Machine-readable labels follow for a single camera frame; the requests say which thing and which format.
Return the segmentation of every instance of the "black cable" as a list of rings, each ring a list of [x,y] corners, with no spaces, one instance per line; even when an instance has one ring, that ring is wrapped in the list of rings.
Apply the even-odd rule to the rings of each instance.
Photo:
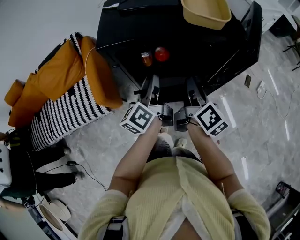
[[[104,190],[107,191],[107,189],[105,188],[105,186],[104,186],[101,182],[99,182],[97,179],[95,179],[95,178],[91,177],[91,175],[89,175],[88,171],[84,168],[84,166],[82,166],[82,165],[80,165],[80,164],[78,164],[78,163],[76,163],[76,165],[79,165],[80,167],[82,167],[82,168],[85,170],[85,172],[88,174],[88,176],[89,176],[90,178],[92,178],[92,179],[95,180],[97,183],[99,183],[99,184],[104,188]]]
[[[38,193],[38,183],[37,183],[37,178],[36,178],[36,171],[34,170],[34,167],[33,167],[33,164],[32,164],[32,160],[31,160],[31,158],[30,158],[30,155],[29,155],[29,153],[28,153],[28,151],[25,151],[26,153],[27,153],[27,155],[28,155],[28,158],[29,158],[29,160],[30,160],[30,164],[31,164],[31,167],[32,167],[32,170],[33,170],[33,176],[34,176],[34,180],[35,180],[35,182],[36,182],[36,194]]]
[[[67,165],[67,164],[61,165],[61,166],[59,166],[59,167],[55,167],[55,168],[50,169],[50,170],[48,170],[48,171],[46,171],[46,172],[43,172],[43,173],[47,173],[47,172],[49,172],[49,171],[51,171],[51,170],[54,170],[54,169],[56,169],[56,168],[60,168],[60,167],[62,167],[62,166],[66,166],[66,165]]]
[[[190,121],[189,123],[190,123],[190,124],[193,124],[193,125],[195,125],[195,126],[199,126],[198,124],[192,123],[191,121]]]
[[[39,205],[41,205],[42,201],[37,205],[37,206],[34,206],[32,209],[35,209],[37,208]]]
[[[56,169],[56,168],[60,168],[60,167],[62,167],[62,166],[66,166],[66,165],[67,165],[67,164],[61,165],[61,166],[59,166],[59,167],[55,167],[55,168],[50,169],[50,170],[48,170],[48,171],[46,171],[46,172],[43,172],[43,173],[47,173],[47,172],[49,172],[49,171],[51,171],[51,170],[54,170],[54,169]],[[95,180],[97,183],[99,183],[99,184],[104,188],[104,190],[107,191],[107,189],[105,188],[105,186],[104,186],[101,182],[99,182],[97,179],[95,179],[95,178],[93,178],[91,175],[89,175],[88,171],[84,168],[84,166],[82,166],[82,165],[80,165],[80,164],[78,164],[78,163],[76,163],[76,165],[79,165],[80,167],[82,167],[82,168],[85,170],[85,172],[87,173],[87,175],[88,175],[90,178],[92,178],[92,179]]]

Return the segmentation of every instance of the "black table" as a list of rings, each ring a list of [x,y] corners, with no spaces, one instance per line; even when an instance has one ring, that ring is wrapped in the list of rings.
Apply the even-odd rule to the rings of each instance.
[[[232,19],[222,30],[195,26],[183,18],[182,6],[136,11],[104,10],[96,49],[111,66],[120,67],[138,88],[146,76],[160,77],[160,101],[180,101],[187,77],[208,95],[258,61],[262,9],[253,2],[244,19]],[[151,67],[141,53],[163,46],[170,52],[165,63]]]

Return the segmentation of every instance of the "person's leg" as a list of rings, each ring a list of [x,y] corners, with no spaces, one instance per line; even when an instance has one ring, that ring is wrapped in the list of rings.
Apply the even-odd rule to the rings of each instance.
[[[48,164],[55,162],[65,155],[64,147],[46,148],[41,151],[28,152],[34,170]]]
[[[166,132],[160,133],[148,157],[147,163],[154,159],[171,157],[173,146],[174,146],[174,142],[172,140],[172,137]]]
[[[38,193],[54,188],[63,188],[76,182],[75,174],[73,173],[47,174],[35,172],[35,174]]]
[[[191,158],[198,162],[202,162],[194,155],[194,153],[192,153],[190,150],[185,149],[187,143],[188,141],[185,138],[178,139],[176,142],[176,146],[172,149],[172,155],[178,157]]]

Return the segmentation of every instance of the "black and white striped blanket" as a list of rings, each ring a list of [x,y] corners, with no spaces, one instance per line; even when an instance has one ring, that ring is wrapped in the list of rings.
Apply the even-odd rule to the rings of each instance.
[[[36,73],[68,39],[81,55],[77,40],[82,37],[80,33],[71,34],[38,66]],[[32,149],[35,151],[45,149],[75,130],[109,113],[111,113],[109,108],[95,102],[89,81],[85,76],[55,102],[49,99],[40,112],[35,114],[30,127]]]

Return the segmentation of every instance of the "orange pillow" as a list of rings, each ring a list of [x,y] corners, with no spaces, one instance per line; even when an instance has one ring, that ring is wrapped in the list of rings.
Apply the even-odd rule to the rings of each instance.
[[[8,124],[12,127],[22,128],[31,123],[34,113],[42,109],[45,102],[49,99],[33,84],[37,78],[36,74],[31,73],[25,84],[22,95],[14,104]]]
[[[52,101],[56,101],[84,76],[82,59],[68,40],[42,66],[33,84]]]
[[[11,107],[16,103],[23,92],[25,83],[19,80],[15,80],[13,85],[11,85],[8,93],[4,97],[4,101]]]
[[[113,79],[112,72],[106,60],[95,49],[91,50],[93,47],[95,47],[95,43],[90,37],[82,39],[82,59],[85,64],[88,56],[86,74],[94,99],[99,105],[110,108],[121,107],[123,102]]]

